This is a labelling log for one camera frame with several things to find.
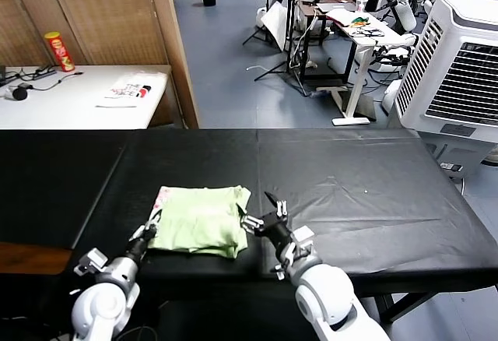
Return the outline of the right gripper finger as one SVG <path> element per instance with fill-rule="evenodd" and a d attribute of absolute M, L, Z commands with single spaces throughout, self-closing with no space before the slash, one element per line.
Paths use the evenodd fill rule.
<path fill-rule="evenodd" d="M 245 214 L 240 218 L 240 226 L 249 234 L 261 235 L 265 229 L 265 221 L 261 218 Z"/>
<path fill-rule="evenodd" d="M 278 218 L 286 218 L 288 216 L 286 200 L 278 199 L 277 196 L 272 194 L 271 192 L 265 192 L 265 196 L 276 208 L 276 215 Z"/>

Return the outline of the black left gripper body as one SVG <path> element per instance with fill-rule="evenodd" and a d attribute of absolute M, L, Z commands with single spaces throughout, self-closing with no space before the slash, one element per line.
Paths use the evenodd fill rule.
<path fill-rule="evenodd" d="M 130 239 L 125 248 L 125 257 L 131 260 L 142 260 L 151 239 L 150 236 L 134 237 Z"/>

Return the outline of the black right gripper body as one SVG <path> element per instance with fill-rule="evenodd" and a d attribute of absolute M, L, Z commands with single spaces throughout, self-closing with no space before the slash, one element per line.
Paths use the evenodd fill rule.
<path fill-rule="evenodd" d="M 291 232 L 287 220 L 287 216 L 267 213 L 260 218 L 261 223 L 255 227 L 254 235 L 268 238 L 274 248 L 284 248 L 291 242 Z"/>

